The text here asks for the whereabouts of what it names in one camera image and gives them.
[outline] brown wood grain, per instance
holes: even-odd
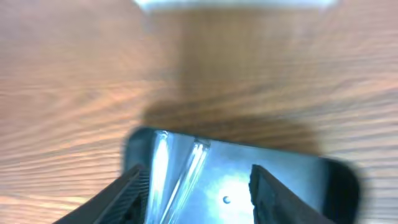
[[[398,223],[397,8],[1,1],[0,222],[51,223],[90,199],[144,124],[350,161],[360,223]]]

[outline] wooden table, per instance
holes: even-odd
[[[351,161],[360,222],[397,223],[397,9],[1,1],[0,222],[50,223],[90,199],[146,124]]]

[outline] wooden surface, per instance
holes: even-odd
[[[87,201],[146,124],[351,161],[360,223],[398,223],[397,9],[147,17],[129,0],[1,1],[0,222]]]

